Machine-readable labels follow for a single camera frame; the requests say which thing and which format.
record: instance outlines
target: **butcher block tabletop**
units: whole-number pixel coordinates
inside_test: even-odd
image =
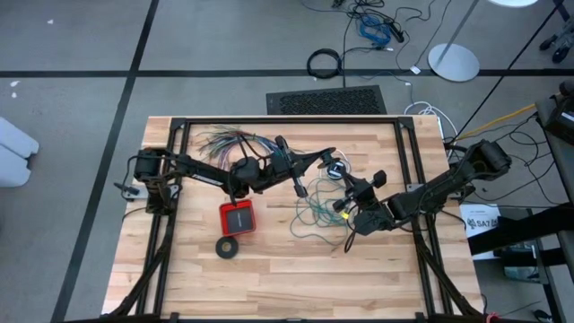
[[[353,176],[370,180],[378,170],[386,172],[387,184],[376,189],[379,199],[404,192],[392,125],[377,122],[233,125],[229,118],[225,120],[226,125],[271,140],[282,135],[293,150],[310,153],[336,147],[349,159]],[[165,147],[170,121],[171,117],[150,117],[142,147]],[[413,121],[425,177],[430,180],[448,169],[437,119],[413,116]],[[187,153],[192,158],[208,162],[198,148],[206,143],[215,127],[191,126]],[[406,131],[403,136],[412,181],[416,182]],[[256,144],[254,148],[264,152]],[[241,156],[236,147],[230,161]],[[306,186],[319,176],[318,163],[301,178]],[[182,185],[161,311],[164,318],[178,312],[181,318],[212,319],[413,319],[415,312],[426,312],[410,232],[375,231],[367,237],[357,235],[345,254],[344,245],[336,246],[349,233],[345,227],[304,224],[302,221],[313,221],[311,210],[302,210],[304,201],[299,201],[300,219],[295,219],[298,198],[292,181],[288,180],[262,195],[247,196],[253,203],[257,229],[237,236],[239,253],[235,258],[221,259],[215,253],[215,242],[222,236],[219,205],[229,203],[229,197],[220,188],[201,181],[183,179]],[[334,184],[321,180],[318,187],[311,186],[308,191],[312,194],[317,189],[333,188]],[[325,193],[321,198],[338,196],[342,196],[341,191]],[[143,200],[128,203],[126,212],[142,206],[145,206]],[[454,204],[445,210],[460,215]],[[133,212],[124,220],[102,313],[115,309],[142,273],[151,222],[152,214],[145,211]],[[464,225],[439,213],[436,228],[447,274],[471,304],[482,310]],[[293,233],[308,237],[297,238]],[[441,312],[438,282],[430,269],[429,272],[435,304]],[[146,312],[152,308],[155,277],[150,284]]]

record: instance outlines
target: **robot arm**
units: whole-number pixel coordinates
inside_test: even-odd
[[[170,214],[171,186],[170,180],[182,177],[197,179],[204,183],[219,187],[230,196],[234,203],[235,198],[243,198],[253,192],[261,194],[264,190],[285,180],[292,179],[295,192],[298,197],[307,196],[307,191],[300,183],[300,177],[317,159],[323,163],[320,168],[337,162],[331,153],[335,148],[326,148],[316,153],[297,154],[289,149],[287,142],[282,136],[277,136],[275,142],[279,152],[268,156],[260,156],[256,159],[247,156],[241,145],[245,157],[234,162],[230,170],[221,170],[207,163],[194,160],[186,154],[176,154],[165,149],[143,149],[137,154],[134,177],[143,182],[148,191],[148,203],[146,212],[154,214]],[[264,161],[264,167],[260,168],[259,161]],[[165,173],[161,171],[161,162],[168,162],[169,166]]]
[[[410,222],[421,213],[436,213],[447,202],[448,195],[457,192],[474,179],[494,180],[509,171],[511,159],[496,143],[482,140],[470,146],[460,162],[440,174],[437,178],[421,185],[412,192],[398,193],[382,201],[373,202],[374,185],[365,186],[354,179],[357,185],[347,185],[346,198],[338,200],[333,207],[341,212],[353,201],[358,207],[353,224],[354,230],[361,235],[374,231],[394,230]]]

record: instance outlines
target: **bundle of wires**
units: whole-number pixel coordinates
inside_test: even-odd
[[[330,189],[321,189],[319,186],[321,184],[326,184],[330,186]],[[313,191],[313,193],[309,194],[307,197],[302,197],[297,200],[295,204],[295,217],[291,221],[289,225],[289,230],[291,234],[300,239],[309,238],[309,237],[317,237],[323,240],[324,242],[328,243],[331,246],[339,246],[343,242],[345,242],[349,229],[347,228],[347,224],[345,219],[335,210],[333,209],[333,202],[337,200],[337,198],[325,198],[321,199],[321,194],[326,193],[334,193],[340,191],[342,195],[344,195],[344,186],[335,182],[330,179],[313,179],[307,186],[307,191]],[[310,210],[311,218],[308,220],[303,219],[303,215]],[[299,221],[300,223],[308,226],[316,225],[318,228],[333,228],[333,227],[342,227],[344,230],[344,234],[342,235],[340,240],[329,240],[326,237],[318,234],[318,233],[309,233],[309,234],[298,234],[293,229],[293,225]]]
[[[275,142],[261,135],[250,134],[233,126],[218,125],[214,127],[216,129],[215,131],[203,132],[199,134],[209,134],[209,137],[207,138],[207,144],[204,144],[202,147],[200,147],[199,152],[207,152],[207,158],[209,160],[218,159],[219,161],[217,166],[222,170],[228,170],[230,168],[230,152],[235,145],[243,141],[243,138],[245,138],[247,141],[258,143],[261,147],[263,147],[263,149],[265,149],[266,154],[281,152]]]
[[[409,110],[417,105],[424,105],[424,109],[419,111],[419,115],[423,115],[423,116],[428,116],[428,115],[434,115],[439,117],[439,115],[437,114],[437,112],[444,117],[448,123],[450,124],[450,127],[452,127],[452,130],[455,132],[455,135],[458,134],[457,131],[457,127],[455,127],[455,124],[452,122],[452,120],[450,120],[450,118],[444,113],[442,112],[439,108],[437,107],[433,107],[429,102],[425,102],[425,101],[417,101],[417,102],[413,102],[412,104],[409,104],[406,108],[404,108],[404,114],[408,115],[409,114]],[[457,142],[452,142],[450,145],[455,146],[457,144]],[[452,156],[453,151],[451,150],[448,153],[448,158],[450,159],[450,157]]]
[[[382,22],[377,15],[362,14],[356,20],[359,36],[372,41],[373,47],[385,47],[391,41],[391,29],[387,23]]]

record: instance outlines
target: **white stand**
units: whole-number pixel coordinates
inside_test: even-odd
[[[466,82],[474,79],[480,71],[480,63],[474,53],[460,45],[453,44],[460,30],[465,26],[478,0],[474,0],[465,17],[458,24],[448,44],[440,44],[430,50],[429,66],[440,77],[453,82]]]

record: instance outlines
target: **green cable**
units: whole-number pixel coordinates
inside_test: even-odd
[[[323,182],[327,182],[327,183],[335,186],[335,188],[331,189],[331,190],[319,189],[319,185]],[[344,186],[335,182],[335,181],[332,181],[330,179],[316,178],[316,179],[311,180],[311,182],[307,186],[307,190],[309,191],[313,185],[315,186],[315,192],[314,193],[310,194],[307,197],[299,198],[297,200],[297,203],[295,204],[296,215],[293,218],[293,220],[291,221],[291,224],[289,225],[289,230],[291,231],[291,234],[296,238],[305,239],[308,237],[318,237],[331,246],[334,246],[334,247],[339,246],[346,240],[347,234],[349,233],[348,232],[349,228],[346,225],[345,219],[340,214],[338,214],[337,212],[335,212],[333,210],[332,204],[337,199],[336,198],[328,198],[325,201],[321,201],[319,193],[333,193],[336,191],[344,192]],[[304,201],[307,204],[307,206],[302,208],[302,209],[300,209],[301,201]],[[311,213],[313,215],[313,221],[312,222],[305,222],[301,218],[301,216],[303,215],[303,213],[305,213],[305,211],[307,211],[309,209],[311,210]],[[299,220],[301,223],[303,223],[305,225],[309,225],[309,226],[316,225],[318,228],[344,227],[343,239],[340,241],[330,241],[318,233],[298,235],[293,230],[293,224],[295,223],[296,220]]]

